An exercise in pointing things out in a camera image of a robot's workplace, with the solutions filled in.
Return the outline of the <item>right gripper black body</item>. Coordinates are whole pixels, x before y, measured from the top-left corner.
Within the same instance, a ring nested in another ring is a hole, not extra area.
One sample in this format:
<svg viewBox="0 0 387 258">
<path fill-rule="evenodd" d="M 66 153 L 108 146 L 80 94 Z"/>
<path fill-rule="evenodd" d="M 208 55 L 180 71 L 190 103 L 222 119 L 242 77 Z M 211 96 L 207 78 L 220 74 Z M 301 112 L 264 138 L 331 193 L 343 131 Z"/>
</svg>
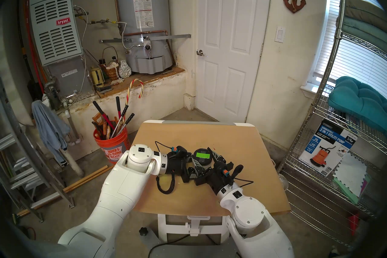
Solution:
<svg viewBox="0 0 387 258">
<path fill-rule="evenodd" d="M 234 165 L 214 165 L 208 176 L 208 185 L 211 187 L 215 195 L 225 188 L 225 186 L 233 186 L 235 177 L 243 170 L 243 165 L 237 165 L 234 172 L 230 171 Z"/>
</svg>

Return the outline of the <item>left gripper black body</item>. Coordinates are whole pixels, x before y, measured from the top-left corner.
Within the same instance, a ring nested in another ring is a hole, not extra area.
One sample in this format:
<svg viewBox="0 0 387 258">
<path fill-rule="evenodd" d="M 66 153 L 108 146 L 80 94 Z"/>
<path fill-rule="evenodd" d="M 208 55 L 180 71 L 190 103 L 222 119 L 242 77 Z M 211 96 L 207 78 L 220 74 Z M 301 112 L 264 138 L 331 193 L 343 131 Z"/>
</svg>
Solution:
<svg viewBox="0 0 387 258">
<path fill-rule="evenodd" d="M 186 167 L 188 163 L 188 161 L 185 161 L 187 152 L 182 146 L 171 148 L 171 151 L 167 154 L 167 174 L 174 174 L 182 178 L 182 168 Z"/>
</svg>

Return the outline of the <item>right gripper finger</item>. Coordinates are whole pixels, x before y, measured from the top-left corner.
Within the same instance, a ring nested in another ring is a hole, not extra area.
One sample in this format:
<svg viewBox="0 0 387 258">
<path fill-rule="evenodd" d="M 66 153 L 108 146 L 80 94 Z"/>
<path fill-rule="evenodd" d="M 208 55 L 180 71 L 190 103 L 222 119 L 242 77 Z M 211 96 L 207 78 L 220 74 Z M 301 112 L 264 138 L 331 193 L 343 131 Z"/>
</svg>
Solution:
<svg viewBox="0 0 387 258">
<path fill-rule="evenodd" d="M 215 168 L 209 167 L 207 169 L 204 169 L 203 167 L 199 167 L 199 170 L 197 171 L 197 176 L 194 178 L 194 183 L 196 186 L 209 184 L 211 186 L 214 185 L 215 179 Z"/>
<path fill-rule="evenodd" d="M 223 156 L 217 154 L 214 150 L 209 148 L 212 160 L 214 162 L 213 166 L 214 169 L 218 170 L 232 170 L 234 168 L 234 164 L 232 162 L 226 163 L 226 160 L 223 158 Z"/>
</svg>

